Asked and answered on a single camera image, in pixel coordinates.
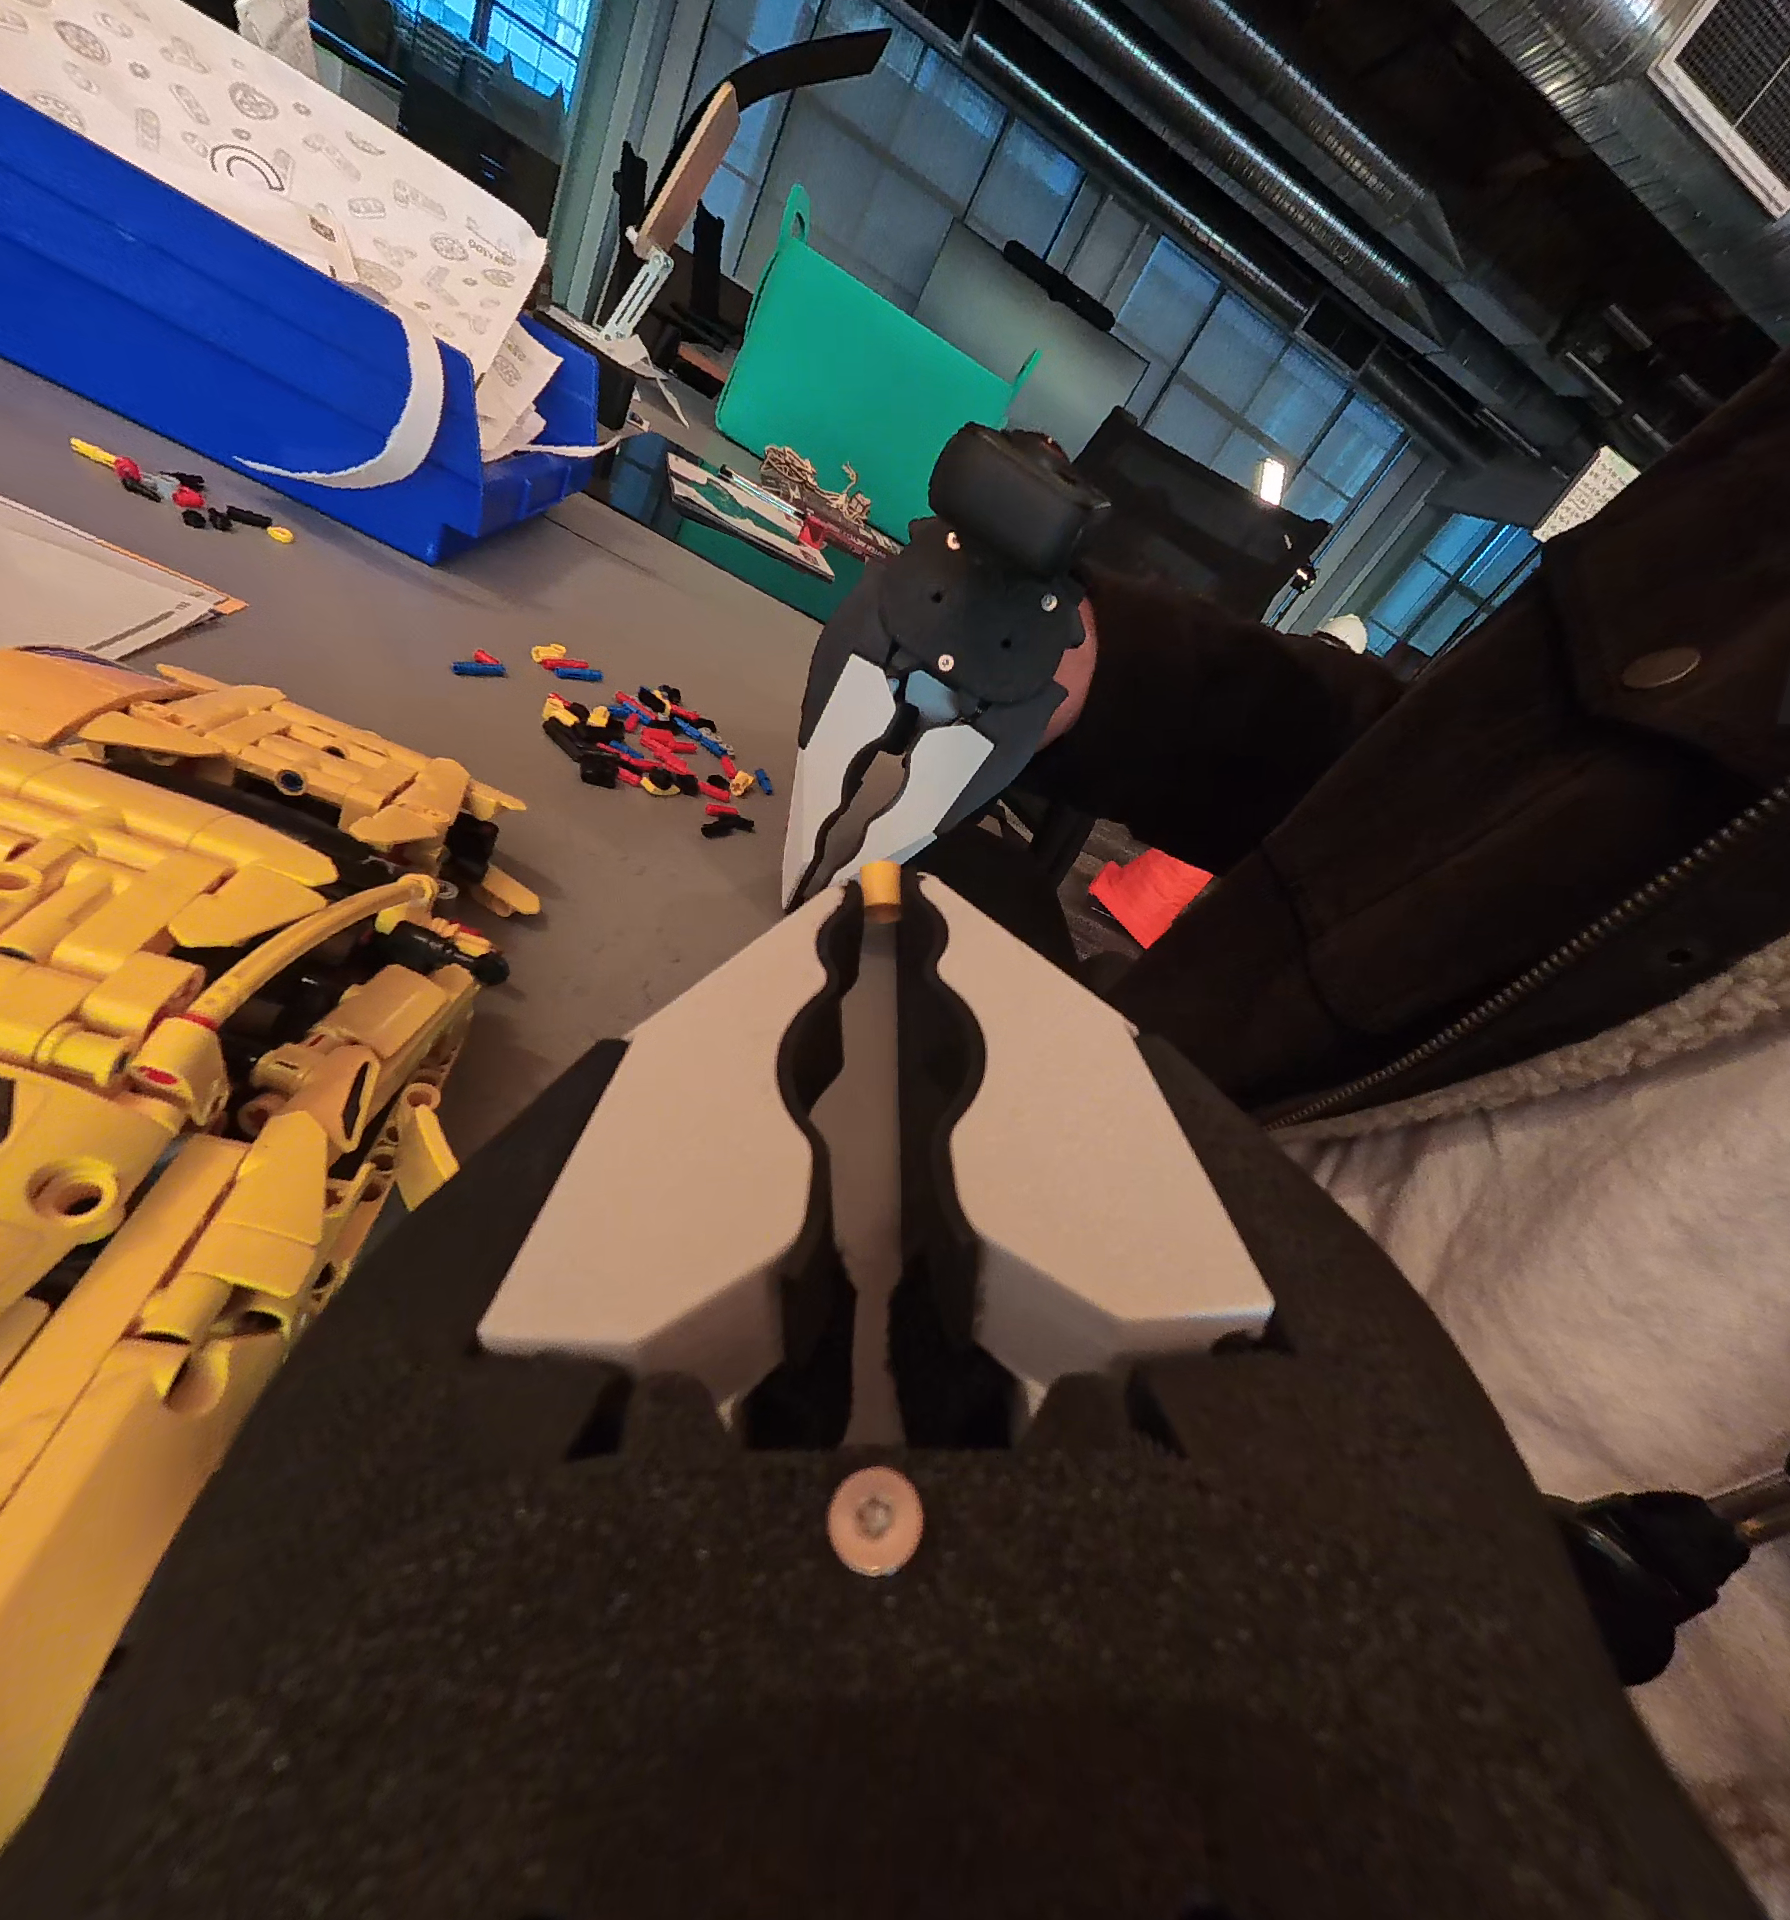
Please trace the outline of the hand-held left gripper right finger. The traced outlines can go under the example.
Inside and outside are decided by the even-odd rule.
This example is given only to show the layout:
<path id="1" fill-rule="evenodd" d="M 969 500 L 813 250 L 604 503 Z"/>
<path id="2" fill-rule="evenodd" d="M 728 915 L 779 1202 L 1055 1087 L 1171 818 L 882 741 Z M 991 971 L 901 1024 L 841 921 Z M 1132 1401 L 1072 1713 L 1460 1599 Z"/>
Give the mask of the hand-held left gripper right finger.
<path id="1" fill-rule="evenodd" d="M 1271 1290 L 1135 1024 L 911 879 L 911 1427 L 1260 1338 Z"/>

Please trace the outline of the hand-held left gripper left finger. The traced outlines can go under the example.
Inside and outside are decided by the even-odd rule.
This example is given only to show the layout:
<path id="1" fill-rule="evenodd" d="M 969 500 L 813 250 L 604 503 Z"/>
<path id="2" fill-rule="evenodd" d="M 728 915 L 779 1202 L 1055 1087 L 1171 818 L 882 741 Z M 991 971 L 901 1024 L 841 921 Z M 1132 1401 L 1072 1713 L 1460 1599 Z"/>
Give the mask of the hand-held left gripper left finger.
<path id="1" fill-rule="evenodd" d="M 812 1111 L 843 1066 L 851 984 L 847 883 L 642 1020 L 478 1342 L 687 1374 L 748 1428 L 847 1428 L 856 1284 Z"/>

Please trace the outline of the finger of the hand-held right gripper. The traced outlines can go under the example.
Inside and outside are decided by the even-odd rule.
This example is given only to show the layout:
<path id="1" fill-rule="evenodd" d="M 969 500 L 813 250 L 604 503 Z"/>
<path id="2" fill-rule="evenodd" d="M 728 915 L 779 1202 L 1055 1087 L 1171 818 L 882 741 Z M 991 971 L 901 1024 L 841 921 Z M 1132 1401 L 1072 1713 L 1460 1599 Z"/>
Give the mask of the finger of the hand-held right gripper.
<path id="1" fill-rule="evenodd" d="M 877 756 L 837 828 L 832 879 L 847 883 L 863 866 L 904 866 L 930 852 L 991 756 L 994 743 L 966 722 L 920 732 L 901 775 L 893 756 Z"/>
<path id="2" fill-rule="evenodd" d="M 861 786 L 869 759 L 898 719 L 889 676 L 851 653 L 796 751 L 783 860 L 783 908 L 795 913 L 816 886 L 834 822 Z"/>

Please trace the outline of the pile of coloured brick pins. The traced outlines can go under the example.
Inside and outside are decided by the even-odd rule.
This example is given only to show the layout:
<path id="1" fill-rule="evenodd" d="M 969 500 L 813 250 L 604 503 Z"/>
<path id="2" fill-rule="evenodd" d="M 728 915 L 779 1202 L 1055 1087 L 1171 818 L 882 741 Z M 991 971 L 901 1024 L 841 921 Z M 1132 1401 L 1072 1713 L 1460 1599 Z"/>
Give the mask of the pile of coloured brick pins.
<path id="1" fill-rule="evenodd" d="M 555 690 L 545 699 L 545 737 L 593 789 L 638 789 L 700 804 L 710 843 L 755 834 L 748 802 L 774 792 L 768 769 L 748 769 L 731 741 L 665 683 L 614 689 L 584 703 Z"/>

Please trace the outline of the instruction booklet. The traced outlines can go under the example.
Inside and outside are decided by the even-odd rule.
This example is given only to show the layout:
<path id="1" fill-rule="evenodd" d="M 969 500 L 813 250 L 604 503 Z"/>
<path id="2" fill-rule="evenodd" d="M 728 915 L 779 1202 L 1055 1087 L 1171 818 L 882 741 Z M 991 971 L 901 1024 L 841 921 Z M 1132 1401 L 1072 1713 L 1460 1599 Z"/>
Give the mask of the instruction booklet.
<path id="1" fill-rule="evenodd" d="M 0 647 L 128 660 L 241 600 L 0 496 Z"/>

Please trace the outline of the person's right forearm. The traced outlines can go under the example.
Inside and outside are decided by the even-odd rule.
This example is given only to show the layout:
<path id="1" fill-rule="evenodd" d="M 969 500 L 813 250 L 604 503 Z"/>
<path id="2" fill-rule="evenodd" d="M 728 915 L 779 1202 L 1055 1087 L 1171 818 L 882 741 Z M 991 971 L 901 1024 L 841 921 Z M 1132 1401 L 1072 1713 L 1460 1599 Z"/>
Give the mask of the person's right forearm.
<path id="1" fill-rule="evenodd" d="M 1383 660 L 1322 635 L 1101 565 L 1082 583 L 1094 669 L 1055 711 L 1023 786 L 1216 876 L 1405 698 Z"/>

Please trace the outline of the person's right hand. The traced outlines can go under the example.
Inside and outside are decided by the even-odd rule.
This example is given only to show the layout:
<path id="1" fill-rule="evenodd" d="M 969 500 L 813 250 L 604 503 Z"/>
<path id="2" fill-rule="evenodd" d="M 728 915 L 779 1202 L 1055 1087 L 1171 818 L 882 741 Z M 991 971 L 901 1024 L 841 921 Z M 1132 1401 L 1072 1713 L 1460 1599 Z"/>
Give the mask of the person's right hand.
<path id="1" fill-rule="evenodd" d="M 1055 743 L 1059 737 L 1068 737 L 1075 730 L 1100 673 L 1100 651 L 1101 651 L 1100 616 L 1091 599 L 1079 600 L 1079 621 L 1082 621 L 1082 638 L 1062 653 L 1055 669 L 1062 705 L 1053 711 L 1053 719 L 1043 734 L 1043 747 Z"/>

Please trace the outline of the orange-red ribbed object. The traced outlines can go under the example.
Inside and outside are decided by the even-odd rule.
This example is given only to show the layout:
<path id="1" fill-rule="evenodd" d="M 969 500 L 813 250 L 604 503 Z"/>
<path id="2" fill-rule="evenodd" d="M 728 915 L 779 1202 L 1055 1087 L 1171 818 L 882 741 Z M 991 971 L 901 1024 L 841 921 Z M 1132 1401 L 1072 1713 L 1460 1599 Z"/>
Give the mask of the orange-red ribbed object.
<path id="1" fill-rule="evenodd" d="M 1145 849 L 1111 860 L 1091 879 L 1091 902 L 1113 921 L 1137 947 L 1155 947 L 1216 886 L 1206 867 Z"/>

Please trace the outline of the flat printed box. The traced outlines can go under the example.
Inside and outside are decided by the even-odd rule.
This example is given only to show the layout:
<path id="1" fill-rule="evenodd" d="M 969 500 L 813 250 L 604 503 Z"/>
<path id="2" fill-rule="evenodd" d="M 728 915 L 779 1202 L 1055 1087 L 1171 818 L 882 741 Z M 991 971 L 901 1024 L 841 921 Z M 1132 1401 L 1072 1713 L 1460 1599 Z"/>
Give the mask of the flat printed box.
<path id="1" fill-rule="evenodd" d="M 863 563 L 904 552 L 876 528 L 774 493 L 683 443 L 662 441 L 655 474 L 652 526 L 755 583 L 847 587 Z"/>

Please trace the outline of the dark fleece-lined jacket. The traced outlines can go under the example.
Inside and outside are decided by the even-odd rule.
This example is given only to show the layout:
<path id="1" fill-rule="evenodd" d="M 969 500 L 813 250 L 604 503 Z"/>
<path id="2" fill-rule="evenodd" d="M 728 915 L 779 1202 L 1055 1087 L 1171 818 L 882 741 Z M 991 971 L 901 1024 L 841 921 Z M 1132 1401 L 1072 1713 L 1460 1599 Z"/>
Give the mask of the dark fleece-lined jacket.
<path id="1" fill-rule="evenodd" d="M 1264 1123 L 1666 1007 L 1790 931 L 1790 349 L 1411 686 L 1303 663 L 1290 809 L 1113 987 Z"/>

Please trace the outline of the yellow toy brick car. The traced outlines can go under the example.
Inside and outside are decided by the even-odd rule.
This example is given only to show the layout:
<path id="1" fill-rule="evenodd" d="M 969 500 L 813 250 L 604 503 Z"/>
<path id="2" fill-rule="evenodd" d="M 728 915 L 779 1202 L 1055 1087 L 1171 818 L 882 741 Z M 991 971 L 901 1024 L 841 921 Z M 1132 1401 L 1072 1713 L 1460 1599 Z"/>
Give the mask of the yellow toy brick car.
<path id="1" fill-rule="evenodd" d="M 180 666 L 0 651 L 0 1848 L 535 915 L 523 802 Z"/>

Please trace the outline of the gridded window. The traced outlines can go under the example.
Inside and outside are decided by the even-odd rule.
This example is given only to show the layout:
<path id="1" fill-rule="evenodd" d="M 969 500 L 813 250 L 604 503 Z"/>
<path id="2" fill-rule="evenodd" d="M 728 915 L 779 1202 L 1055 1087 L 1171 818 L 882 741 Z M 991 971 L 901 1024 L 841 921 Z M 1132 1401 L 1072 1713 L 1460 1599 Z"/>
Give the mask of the gridded window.
<path id="1" fill-rule="evenodd" d="M 397 3 L 399 19 L 439 25 L 537 92 L 572 89 L 597 3 Z"/>

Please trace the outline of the blue plastic bin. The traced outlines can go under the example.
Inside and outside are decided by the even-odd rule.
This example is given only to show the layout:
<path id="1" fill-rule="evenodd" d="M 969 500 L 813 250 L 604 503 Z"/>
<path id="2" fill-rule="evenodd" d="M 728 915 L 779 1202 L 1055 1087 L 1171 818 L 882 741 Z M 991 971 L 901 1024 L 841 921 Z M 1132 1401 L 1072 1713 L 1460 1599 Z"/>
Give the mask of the blue plastic bin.
<path id="1" fill-rule="evenodd" d="M 482 461 L 463 350 L 6 89 L 0 356 L 421 563 L 593 477 Z"/>

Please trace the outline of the white patterned paper bag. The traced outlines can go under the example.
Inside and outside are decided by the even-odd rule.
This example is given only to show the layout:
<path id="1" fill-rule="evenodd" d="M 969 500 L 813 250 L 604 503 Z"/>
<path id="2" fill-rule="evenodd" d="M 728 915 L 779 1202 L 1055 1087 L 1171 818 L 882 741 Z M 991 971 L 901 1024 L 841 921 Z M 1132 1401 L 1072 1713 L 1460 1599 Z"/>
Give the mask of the white patterned paper bag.
<path id="1" fill-rule="evenodd" d="M 0 3 L 0 89 L 389 308 L 474 368 L 482 461 L 597 459 L 597 356 L 526 323 L 533 220 L 187 3 Z"/>

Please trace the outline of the white air vent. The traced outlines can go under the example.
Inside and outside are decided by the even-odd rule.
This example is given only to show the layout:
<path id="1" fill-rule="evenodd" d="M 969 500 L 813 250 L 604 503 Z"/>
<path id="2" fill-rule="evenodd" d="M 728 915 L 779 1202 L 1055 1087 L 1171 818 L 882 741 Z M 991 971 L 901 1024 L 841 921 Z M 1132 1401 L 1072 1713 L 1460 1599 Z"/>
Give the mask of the white air vent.
<path id="1" fill-rule="evenodd" d="M 1790 3 L 1701 3 L 1652 85 L 1770 215 L 1790 211 Z"/>

